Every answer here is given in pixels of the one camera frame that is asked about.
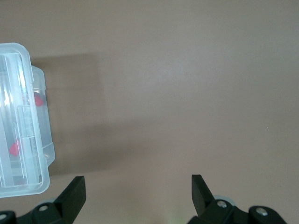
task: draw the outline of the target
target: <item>black plastic part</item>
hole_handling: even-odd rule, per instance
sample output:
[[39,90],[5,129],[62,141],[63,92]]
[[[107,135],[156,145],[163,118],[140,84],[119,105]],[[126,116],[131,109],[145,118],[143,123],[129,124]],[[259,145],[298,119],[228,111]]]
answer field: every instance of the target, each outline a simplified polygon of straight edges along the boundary
[[[227,201],[215,200],[201,175],[192,175],[192,200],[198,217],[188,224],[286,224],[273,209],[254,206],[246,213]],[[257,208],[266,213],[259,214]]]
[[54,204],[67,223],[73,223],[86,201],[85,180],[76,176],[58,196]]
[[[267,215],[263,216],[256,210],[262,208],[267,211]],[[251,223],[256,224],[286,224],[283,218],[273,209],[263,206],[253,206],[249,209],[249,218]]]
[[192,175],[192,201],[197,215],[200,216],[214,200],[214,196],[202,176]]
[[[217,203],[222,201],[226,207],[220,207]],[[205,212],[199,217],[202,224],[226,224],[231,223],[234,207],[224,200],[214,200],[206,208]]]
[[85,200],[85,180],[77,176],[53,203],[40,204],[18,218],[13,211],[0,211],[0,215],[6,215],[0,224],[72,224]]
[[13,211],[0,211],[0,216],[5,216],[0,220],[0,224],[15,224],[16,217]]

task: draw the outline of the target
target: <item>metal screw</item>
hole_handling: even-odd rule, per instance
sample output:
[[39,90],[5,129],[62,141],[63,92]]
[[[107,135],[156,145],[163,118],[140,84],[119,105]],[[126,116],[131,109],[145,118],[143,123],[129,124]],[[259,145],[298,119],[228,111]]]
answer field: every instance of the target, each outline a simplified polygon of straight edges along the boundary
[[262,215],[262,216],[267,216],[268,215],[267,211],[265,209],[261,208],[261,207],[256,208],[256,212],[258,214]]
[[41,206],[38,210],[39,211],[45,211],[45,210],[47,210],[48,209],[48,206],[47,205],[43,205],[43,206]]
[[5,219],[7,217],[7,214],[0,215],[0,220]]
[[217,201],[217,205],[221,208],[226,208],[227,207],[227,205],[224,201]]

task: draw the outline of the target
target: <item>plastic container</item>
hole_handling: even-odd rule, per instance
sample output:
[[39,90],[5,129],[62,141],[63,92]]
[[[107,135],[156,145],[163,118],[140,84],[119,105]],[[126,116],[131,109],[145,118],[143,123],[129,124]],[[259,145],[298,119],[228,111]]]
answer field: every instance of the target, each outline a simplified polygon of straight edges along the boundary
[[0,44],[0,197],[39,194],[55,153],[43,71],[17,43]]

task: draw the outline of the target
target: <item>plastic container lid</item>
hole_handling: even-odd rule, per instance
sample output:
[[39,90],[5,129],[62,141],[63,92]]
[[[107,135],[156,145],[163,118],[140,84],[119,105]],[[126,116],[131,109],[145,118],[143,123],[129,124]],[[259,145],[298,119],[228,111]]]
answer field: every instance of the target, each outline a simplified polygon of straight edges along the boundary
[[43,71],[17,43],[0,44],[0,197],[39,194],[55,153]]

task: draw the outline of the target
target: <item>red object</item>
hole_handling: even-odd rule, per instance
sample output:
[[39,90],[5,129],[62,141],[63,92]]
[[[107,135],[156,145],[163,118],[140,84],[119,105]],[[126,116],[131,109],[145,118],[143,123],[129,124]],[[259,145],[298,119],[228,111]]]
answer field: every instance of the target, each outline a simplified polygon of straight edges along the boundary
[[19,141],[16,141],[14,144],[11,145],[9,148],[9,153],[11,155],[17,156],[19,155]]
[[42,106],[43,105],[43,100],[41,98],[41,95],[39,95],[39,93],[34,92],[34,100],[36,102],[36,106]]

